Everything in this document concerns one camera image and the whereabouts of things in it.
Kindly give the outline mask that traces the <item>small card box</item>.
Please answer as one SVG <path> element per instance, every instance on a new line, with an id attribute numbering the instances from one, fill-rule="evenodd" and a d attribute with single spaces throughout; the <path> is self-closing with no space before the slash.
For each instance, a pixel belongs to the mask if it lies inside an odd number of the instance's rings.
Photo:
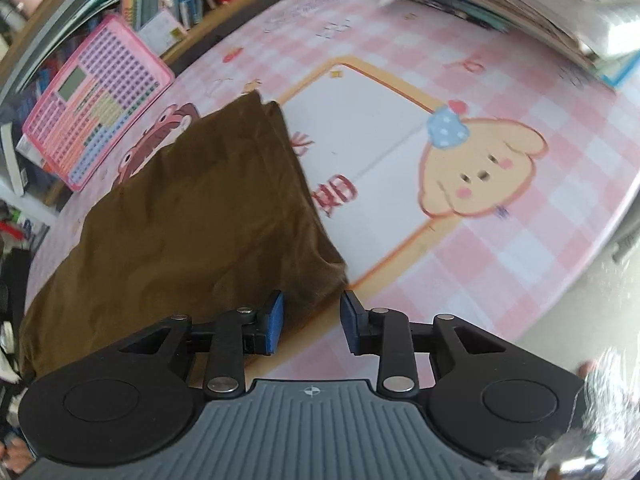
<path id="1" fill-rule="evenodd" d="M 141 41 L 157 56 L 162 56 L 186 39 L 186 29 L 169 10 L 163 9 L 138 31 Z"/>

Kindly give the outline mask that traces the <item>pink checked desk mat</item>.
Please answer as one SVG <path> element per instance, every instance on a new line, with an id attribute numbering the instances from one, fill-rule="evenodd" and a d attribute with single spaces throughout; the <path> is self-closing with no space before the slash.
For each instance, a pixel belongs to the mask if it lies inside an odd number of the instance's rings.
<path id="1" fill-rule="evenodd" d="M 199 119 L 282 110 L 322 226 L 369 308 L 451 313 L 513 340 L 551 308 L 639 189 L 639 83 L 622 91 L 516 32 L 400 2 L 284 0 L 187 68 L 62 210 L 26 312 L 90 209 Z M 254 376 L 369 377 L 332 300 Z"/>

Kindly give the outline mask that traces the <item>pink learning keyboard toy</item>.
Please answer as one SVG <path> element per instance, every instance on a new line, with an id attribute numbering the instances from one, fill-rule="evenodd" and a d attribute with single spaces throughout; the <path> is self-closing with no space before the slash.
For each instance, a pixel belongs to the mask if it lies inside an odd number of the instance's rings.
<path id="1" fill-rule="evenodd" d="M 67 187 L 80 191 L 174 80 L 124 19 L 111 14 L 56 73 L 23 134 Z"/>

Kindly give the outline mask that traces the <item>stack of books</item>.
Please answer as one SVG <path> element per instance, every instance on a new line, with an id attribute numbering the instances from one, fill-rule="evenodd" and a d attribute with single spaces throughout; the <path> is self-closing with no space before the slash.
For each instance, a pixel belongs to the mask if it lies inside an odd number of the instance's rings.
<path id="1" fill-rule="evenodd" d="M 416 0 L 543 42 L 607 86 L 639 70 L 639 0 Z"/>

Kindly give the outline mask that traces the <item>brown corduroy trousers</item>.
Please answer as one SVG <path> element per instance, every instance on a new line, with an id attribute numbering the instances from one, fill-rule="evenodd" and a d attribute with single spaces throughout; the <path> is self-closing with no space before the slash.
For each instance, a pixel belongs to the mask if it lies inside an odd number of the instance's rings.
<path id="1" fill-rule="evenodd" d="M 258 93 L 199 119 L 88 212 L 30 304 L 20 367 L 41 377 L 175 314 L 285 299 L 284 336 L 343 289 L 280 106 Z"/>

